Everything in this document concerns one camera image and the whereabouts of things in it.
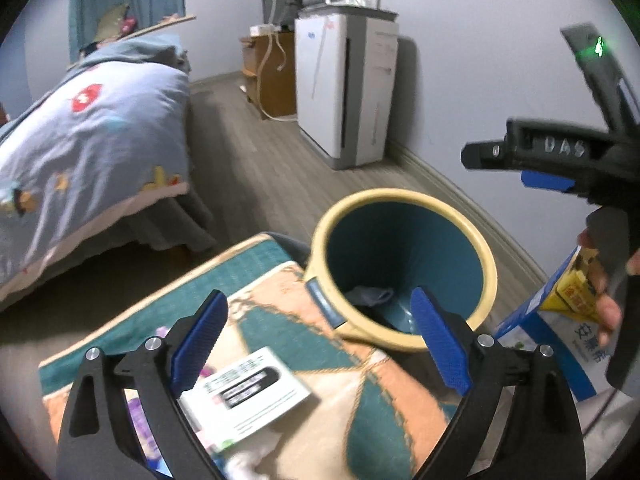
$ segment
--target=silver bolt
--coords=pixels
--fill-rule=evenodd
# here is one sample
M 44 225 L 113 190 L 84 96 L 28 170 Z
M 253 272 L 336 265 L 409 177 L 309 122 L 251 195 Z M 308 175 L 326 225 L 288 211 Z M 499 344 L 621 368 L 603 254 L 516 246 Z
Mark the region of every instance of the silver bolt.
M 491 337 L 488 334 L 481 334 L 478 336 L 478 343 L 480 346 L 483 346 L 485 348 L 490 348 L 491 346 L 494 345 L 495 341 L 494 338 Z
M 540 353 L 544 357 L 551 357 L 554 354 L 554 349 L 549 345 L 540 345 Z
M 160 348 L 162 344 L 162 339 L 159 337 L 150 337 L 145 341 L 145 348 L 147 350 L 155 350 L 156 348 Z
M 87 359 L 89 359 L 89 361 L 93 361 L 95 358 L 98 357 L 98 355 L 100 355 L 100 349 L 98 347 L 91 347 L 86 351 L 86 354 L 84 354 L 84 357 L 86 357 Z

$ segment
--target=green light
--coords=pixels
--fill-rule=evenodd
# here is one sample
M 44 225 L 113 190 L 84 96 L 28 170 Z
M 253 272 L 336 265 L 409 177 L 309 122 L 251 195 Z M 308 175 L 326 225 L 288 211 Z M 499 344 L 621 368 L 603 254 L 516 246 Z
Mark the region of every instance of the green light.
M 596 54 L 598 57 L 602 57 L 602 51 L 604 49 L 602 37 L 598 36 L 598 43 L 596 43 Z

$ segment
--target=wooden floor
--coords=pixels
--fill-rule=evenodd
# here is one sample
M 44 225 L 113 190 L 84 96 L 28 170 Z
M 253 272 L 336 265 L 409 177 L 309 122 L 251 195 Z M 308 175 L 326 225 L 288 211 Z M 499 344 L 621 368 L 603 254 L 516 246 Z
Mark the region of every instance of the wooden floor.
M 215 216 L 216 249 L 185 258 L 180 251 L 155 253 L 131 244 L 92 258 L 0 314 L 0 408 L 51 476 L 55 445 L 40 402 L 39 361 L 253 234 L 276 231 L 308 242 L 322 214 L 348 194 L 373 187 L 430 191 L 391 162 L 332 171 L 295 123 L 261 121 L 235 79 L 193 85 L 191 102 L 193 181 Z M 531 292 L 509 268 L 498 262 L 494 320 Z

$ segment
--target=person's hand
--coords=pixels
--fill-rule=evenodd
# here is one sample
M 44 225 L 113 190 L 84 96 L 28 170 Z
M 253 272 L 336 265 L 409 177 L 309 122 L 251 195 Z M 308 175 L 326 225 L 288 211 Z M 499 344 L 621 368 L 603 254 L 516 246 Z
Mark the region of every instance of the person's hand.
M 578 235 L 578 245 L 590 249 L 597 249 L 587 229 Z M 640 274 L 640 249 L 638 249 L 626 263 L 626 273 L 629 276 Z M 588 278 L 598 294 L 598 299 L 596 300 L 596 312 L 600 316 L 598 343 L 604 348 L 609 343 L 611 332 L 622 322 L 622 311 L 620 310 L 620 306 L 605 293 L 609 283 L 609 277 L 597 260 L 591 263 Z

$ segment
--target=brown nightstand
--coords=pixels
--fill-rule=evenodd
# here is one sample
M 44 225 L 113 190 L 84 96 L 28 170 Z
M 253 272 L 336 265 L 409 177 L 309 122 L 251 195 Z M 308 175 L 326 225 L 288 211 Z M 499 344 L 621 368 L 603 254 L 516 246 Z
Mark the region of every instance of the brown nightstand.
M 282 70 L 278 67 L 283 61 L 282 51 L 276 44 L 276 34 L 280 44 L 287 54 L 287 62 Z M 273 34 L 273 47 L 269 59 L 265 63 L 260 75 L 260 102 L 264 111 L 273 117 L 282 117 L 296 113 L 296 61 L 293 32 L 275 32 Z M 266 119 L 266 115 L 260 110 L 258 104 L 258 80 L 257 72 L 269 46 L 268 36 L 255 36 L 241 38 L 242 59 L 244 66 L 244 85 L 246 86 L 246 98 L 253 103 L 260 116 Z

